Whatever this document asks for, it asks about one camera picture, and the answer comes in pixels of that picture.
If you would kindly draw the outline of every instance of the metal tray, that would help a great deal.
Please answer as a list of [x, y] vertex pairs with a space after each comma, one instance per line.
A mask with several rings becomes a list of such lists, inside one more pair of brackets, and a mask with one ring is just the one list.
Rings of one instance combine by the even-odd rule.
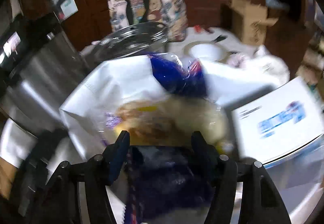
[[166, 52], [167, 26], [145, 22], [120, 29], [104, 37], [91, 54], [98, 65], [105, 60]]

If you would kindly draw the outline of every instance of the blue logo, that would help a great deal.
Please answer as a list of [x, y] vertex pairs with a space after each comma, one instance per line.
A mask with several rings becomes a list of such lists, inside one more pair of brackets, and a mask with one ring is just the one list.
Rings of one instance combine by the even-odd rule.
[[300, 122], [306, 117], [304, 107], [299, 101], [289, 104], [285, 111], [282, 111], [271, 118], [264, 120], [258, 124], [262, 137], [269, 137], [275, 132], [276, 127], [293, 120], [294, 124]]

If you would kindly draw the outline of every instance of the patterned tote bag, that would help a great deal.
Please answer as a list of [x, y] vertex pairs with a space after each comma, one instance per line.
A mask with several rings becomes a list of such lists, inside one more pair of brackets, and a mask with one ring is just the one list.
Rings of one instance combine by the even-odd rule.
[[164, 23], [169, 41], [183, 41], [188, 27], [184, 0], [108, 0], [112, 31], [147, 21]]

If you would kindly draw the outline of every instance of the white bowl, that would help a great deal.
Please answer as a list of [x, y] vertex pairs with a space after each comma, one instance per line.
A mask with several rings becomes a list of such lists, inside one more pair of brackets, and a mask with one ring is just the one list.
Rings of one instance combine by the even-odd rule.
[[189, 50], [189, 54], [194, 58], [204, 58], [212, 61], [223, 60], [226, 56], [226, 52], [221, 47], [211, 43], [195, 45]]

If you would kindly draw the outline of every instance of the dark blue package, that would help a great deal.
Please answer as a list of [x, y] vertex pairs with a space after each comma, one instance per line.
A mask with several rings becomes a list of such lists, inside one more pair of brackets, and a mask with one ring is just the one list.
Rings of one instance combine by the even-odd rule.
[[195, 155], [182, 147], [131, 146], [125, 224], [150, 223], [177, 209], [210, 207], [213, 188]]
[[207, 96], [203, 69], [195, 60], [188, 69], [176, 62], [167, 60], [163, 55], [149, 55], [153, 76], [169, 93], [188, 97]]

